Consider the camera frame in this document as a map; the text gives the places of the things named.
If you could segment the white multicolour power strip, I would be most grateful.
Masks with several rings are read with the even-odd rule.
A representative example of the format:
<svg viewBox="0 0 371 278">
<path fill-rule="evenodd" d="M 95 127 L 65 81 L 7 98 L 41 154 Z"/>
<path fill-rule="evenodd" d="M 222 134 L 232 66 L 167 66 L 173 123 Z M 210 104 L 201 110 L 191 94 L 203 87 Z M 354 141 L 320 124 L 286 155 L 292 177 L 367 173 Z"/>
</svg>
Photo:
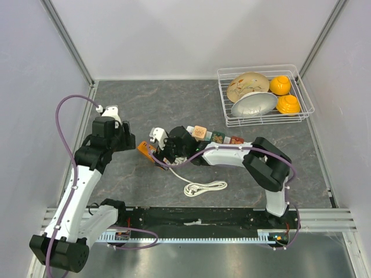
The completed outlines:
<svg viewBox="0 0 371 278">
<path fill-rule="evenodd" d="M 187 127 L 186 127 L 186 130 L 187 130 L 190 134 L 192 134 L 192 131 L 193 131 L 194 127 L 195 127 L 195 126 L 187 126 Z M 213 132 L 213 131 L 208 131 L 208 130 L 207 130 L 206 137 L 205 137 L 204 141 L 211 141 L 210 138 L 211 138 L 212 132 Z M 230 139 L 231 139 L 231 137 L 232 137 L 232 136 L 229 137 L 229 136 L 225 135 L 225 139 L 224 139 L 224 143 L 223 143 L 223 144 L 230 144 Z"/>
</svg>

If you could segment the beige cube socket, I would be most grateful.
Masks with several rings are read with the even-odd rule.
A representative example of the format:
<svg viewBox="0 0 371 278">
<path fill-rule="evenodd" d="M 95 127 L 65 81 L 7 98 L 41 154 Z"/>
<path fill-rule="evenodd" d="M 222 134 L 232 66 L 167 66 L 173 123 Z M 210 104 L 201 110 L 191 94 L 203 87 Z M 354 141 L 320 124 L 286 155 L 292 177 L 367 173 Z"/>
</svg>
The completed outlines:
<svg viewBox="0 0 371 278">
<path fill-rule="evenodd" d="M 207 129 L 202 126 L 195 126 L 193 131 L 192 131 L 192 136 L 197 140 L 197 141 L 203 141 L 206 137 Z"/>
</svg>

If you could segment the orange power strip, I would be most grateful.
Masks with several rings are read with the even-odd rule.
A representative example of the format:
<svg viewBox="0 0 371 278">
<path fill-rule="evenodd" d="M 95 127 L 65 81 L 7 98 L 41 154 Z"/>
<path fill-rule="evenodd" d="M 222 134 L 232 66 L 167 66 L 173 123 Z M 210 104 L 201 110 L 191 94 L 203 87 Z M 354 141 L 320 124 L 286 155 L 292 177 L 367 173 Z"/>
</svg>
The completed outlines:
<svg viewBox="0 0 371 278">
<path fill-rule="evenodd" d="M 156 167 L 162 168 L 163 170 L 168 170 L 167 167 L 161 166 L 158 164 L 153 157 L 150 155 L 151 153 L 154 153 L 156 151 L 156 148 L 149 144 L 146 141 L 142 141 L 138 146 L 137 150 L 144 155 L 148 160 L 150 160 Z"/>
</svg>

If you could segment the dark green cube socket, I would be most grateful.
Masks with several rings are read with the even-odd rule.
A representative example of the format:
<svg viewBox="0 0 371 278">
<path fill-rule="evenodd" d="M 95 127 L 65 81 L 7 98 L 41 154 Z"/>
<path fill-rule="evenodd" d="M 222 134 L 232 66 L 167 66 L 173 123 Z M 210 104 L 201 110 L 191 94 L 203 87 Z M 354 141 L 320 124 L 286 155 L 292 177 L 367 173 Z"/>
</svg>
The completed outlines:
<svg viewBox="0 0 371 278">
<path fill-rule="evenodd" d="M 225 134 L 219 131 L 213 131 L 210 140 L 218 144 L 223 144 L 225 139 Z"/>
</svg>

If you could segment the red-brown cube socket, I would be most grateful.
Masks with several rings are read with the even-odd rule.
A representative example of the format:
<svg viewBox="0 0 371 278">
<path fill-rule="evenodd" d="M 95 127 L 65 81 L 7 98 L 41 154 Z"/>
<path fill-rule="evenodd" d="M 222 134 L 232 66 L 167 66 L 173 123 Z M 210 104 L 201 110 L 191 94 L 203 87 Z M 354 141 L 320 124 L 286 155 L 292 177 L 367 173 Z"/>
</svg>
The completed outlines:
<svg viewBox="0 0 371 278">
<path fill-rule="evenodd" d="M 243 144 L 245 140 L 243 138 L 232 136 L 230 139 L 230 144 Z"/>
</svg>

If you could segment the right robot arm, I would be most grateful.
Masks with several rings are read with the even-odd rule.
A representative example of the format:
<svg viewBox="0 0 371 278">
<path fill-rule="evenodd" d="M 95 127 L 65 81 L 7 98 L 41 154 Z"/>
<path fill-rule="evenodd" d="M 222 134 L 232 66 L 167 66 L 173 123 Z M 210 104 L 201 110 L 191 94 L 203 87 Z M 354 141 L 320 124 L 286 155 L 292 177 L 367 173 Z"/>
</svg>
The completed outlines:
<svg viewBox="0 0 371 278">
<path fill-rule="evenodd" d="M 198 141 L 183 126 L 177 126 L 169 133 L 154 127 L 149 137 L 151 143 L 158 144 L 152 155 L 156 164 L 163 168 L 192 163 L 246 169 L 265 190 L 266 223 L 279 228 L 288 219 L 285 185 L 290 181 L 290 173 L 295 175 L 296 172 L 291 159 L 265 138 L 257 137 L 253 142 L 241 144 Z"/>
</svg>

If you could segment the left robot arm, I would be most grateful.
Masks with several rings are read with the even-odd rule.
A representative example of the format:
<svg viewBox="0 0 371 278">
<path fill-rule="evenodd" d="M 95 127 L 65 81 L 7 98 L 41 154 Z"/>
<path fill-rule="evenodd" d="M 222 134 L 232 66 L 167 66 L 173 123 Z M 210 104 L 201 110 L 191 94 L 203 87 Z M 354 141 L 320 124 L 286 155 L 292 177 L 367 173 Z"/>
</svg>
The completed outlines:
<svg viewBox="0 0 371 278">
<path fill-rule="evenodd" d="M 92 133 L 76 151 L 72 173 L 63 198 L 42 235 L 32 236 L 29 246 L 50 273 L 52 268 L 78 273 L 85 266 L 91 246 L 111 226 L 127 222 L 125 204 L 106 199 L 86 221 L 82 220 L 93 189 L 115 152 L 132 150 L 136 140 L 127 121 L 98 116 Z"/>
</svg>

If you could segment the grey white plate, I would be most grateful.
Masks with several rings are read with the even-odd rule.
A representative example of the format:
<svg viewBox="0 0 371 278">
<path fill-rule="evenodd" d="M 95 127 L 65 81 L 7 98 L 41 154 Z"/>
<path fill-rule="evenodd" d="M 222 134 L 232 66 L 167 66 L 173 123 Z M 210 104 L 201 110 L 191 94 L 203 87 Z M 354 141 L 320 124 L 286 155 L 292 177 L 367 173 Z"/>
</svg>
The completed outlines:
<svg viewBox="0 0 371 278">
<path fill-rule="evenodd" d="M 277 105 L 278 98 L 269 92 L 252 92 L 241 97 L 231 108 L 237 118 L 263 116 L 271 112 Z"/>
</svg>

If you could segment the beige floral plate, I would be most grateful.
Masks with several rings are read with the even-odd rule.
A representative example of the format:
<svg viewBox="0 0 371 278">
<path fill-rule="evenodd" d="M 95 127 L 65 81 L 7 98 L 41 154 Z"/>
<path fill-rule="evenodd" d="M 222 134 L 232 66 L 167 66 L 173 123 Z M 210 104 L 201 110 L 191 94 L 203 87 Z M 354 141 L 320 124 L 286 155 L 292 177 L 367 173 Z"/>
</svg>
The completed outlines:
<svg viewBox="0 0 371 278">
<path fill-rule="evenodd" d="M 246 72 L 237 76 L 227 88 L 227 97 L 233 103 L 252 92 L 268 92 L 270 81 L 257 72 Z"/>
</svg>

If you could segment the lower yellow bowl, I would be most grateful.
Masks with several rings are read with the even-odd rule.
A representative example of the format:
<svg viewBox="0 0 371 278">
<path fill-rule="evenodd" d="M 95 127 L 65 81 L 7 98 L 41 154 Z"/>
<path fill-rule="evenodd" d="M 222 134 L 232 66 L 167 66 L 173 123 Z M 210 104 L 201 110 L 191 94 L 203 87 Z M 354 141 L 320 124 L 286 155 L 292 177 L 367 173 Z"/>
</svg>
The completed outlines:
<svg viewBox="0 0 371 278">
<path fill-rule="evenodd" d="M 278 98 L 276 109 L 281 114 L 297 114 L 301 111 L 297 97 L 289 94 Z"/>
</svg>

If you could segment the yellow bowl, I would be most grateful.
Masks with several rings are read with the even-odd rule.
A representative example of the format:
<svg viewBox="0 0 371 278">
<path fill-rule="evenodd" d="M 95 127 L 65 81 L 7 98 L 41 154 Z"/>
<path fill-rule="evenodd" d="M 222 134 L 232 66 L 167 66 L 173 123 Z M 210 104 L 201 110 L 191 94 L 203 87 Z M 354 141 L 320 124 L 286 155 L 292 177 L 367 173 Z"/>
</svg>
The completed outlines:
<svg viewBox="0 0 371 278">
<path fill-rule="evenodd" d="M 270 91 L 277 96 L 289 94 L 291 90 L 291 82 L 287 76 L 276 76 L 270 82 Z"/>
<path fill-rule="evenodd" d="M 297 114 L 301 111 L 297 97 L 289 94 L 278 98 L 276 109 L 281 114 Z"/>
</svg>

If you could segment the upper yellow bowl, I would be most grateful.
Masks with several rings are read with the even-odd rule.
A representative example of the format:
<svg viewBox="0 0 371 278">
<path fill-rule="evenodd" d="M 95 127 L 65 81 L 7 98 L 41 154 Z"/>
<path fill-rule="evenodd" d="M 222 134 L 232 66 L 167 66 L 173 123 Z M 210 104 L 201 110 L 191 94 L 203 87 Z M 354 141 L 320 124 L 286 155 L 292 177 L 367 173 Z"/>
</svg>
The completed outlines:
<svg viewBox="0 0 371 278">
<path fill-rule="evenodd" d="M 270 82 L 270 91 L 277 96 L 289 94 L 291 90 L 291 82 L 287 76 L 276 76 Z"/>
</svg>

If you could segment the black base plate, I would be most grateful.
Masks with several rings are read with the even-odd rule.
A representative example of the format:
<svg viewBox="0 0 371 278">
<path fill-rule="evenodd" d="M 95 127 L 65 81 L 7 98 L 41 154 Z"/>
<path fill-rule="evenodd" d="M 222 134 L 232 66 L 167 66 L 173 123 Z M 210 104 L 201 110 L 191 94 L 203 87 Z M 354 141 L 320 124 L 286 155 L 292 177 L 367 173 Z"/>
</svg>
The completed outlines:
<svg viewBox="0 0 371 278">
<path fill-rule="evenodd" d="M 160 239 L 256 237 L 261 230 L 294 230 L 299 217 L 275 217 L 263 208 L 127 207 L 116 225 L 155 232 Z"/>
</svg>

